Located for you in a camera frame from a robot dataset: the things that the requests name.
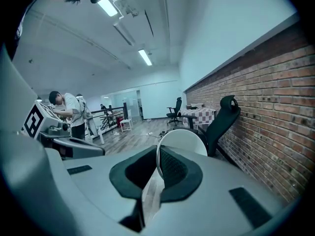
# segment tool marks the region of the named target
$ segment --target red brick wall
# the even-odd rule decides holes
[[[242,111],[219,145],[288,202],[315,168],[314,54],[295,24],[186,92],[188,103],[216,110],[222,97],[235,95]]]

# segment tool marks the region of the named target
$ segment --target table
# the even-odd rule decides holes
[[[196,116],[197,119],[192,119],[194,129],[198,129],[198,126],[209,126],[215,119],[216,110],[210,108],[197,108],[197,109],[182,109],[180,110],[182,115]],[[188,118],[183,118],[183,124],[185,127],[189,127]]]

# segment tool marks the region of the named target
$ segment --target ceiling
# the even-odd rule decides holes
[[[74,91],[113,72],[121,71],[123,76],[126,70],[154,71],[177,66],[185,39],[189,0],[125,0],[122,4],[146,11],[153,38],[128,45],[113,27],[119,14],[109,17],[90,0],[79,4],[37,0],[25,16],[13,60],[37,94]],[[138,50],[142,48],[151,53],[152,67],[147,67],[140,57]]]

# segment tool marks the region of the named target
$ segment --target black office chair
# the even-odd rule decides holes
[[[192,128],[192,119],[195,116],[182,116],[187,117],[190,123],[190,128],[175,127],[174,129],[186,129],[195,133],[204,143],[208,156],[214,156],[216,154],[217,144],[219,138],[232,126],[237,117],[240,115],[241,108],[238,106],[237,101],[234,99],[234,95],[229,95],[220,101],[221,109],[218,112],[216,118],[204,131],[198,126],[198,129]]]
[[[177,102],[176,102],[176,108],[172,108],[172,107],[168,107],[170,113],[166,114],[167,117],[172,118],[172,120],[170,120],[167,125],[171,122],[175,123],[175,126],[177,126],[177,122],[181,122],[183,123],[181,120],[178,120],[177,117],[181,117],[178,112],[181,109],[181,105],[182,105],[182,98],[178,97],[177,98]]]

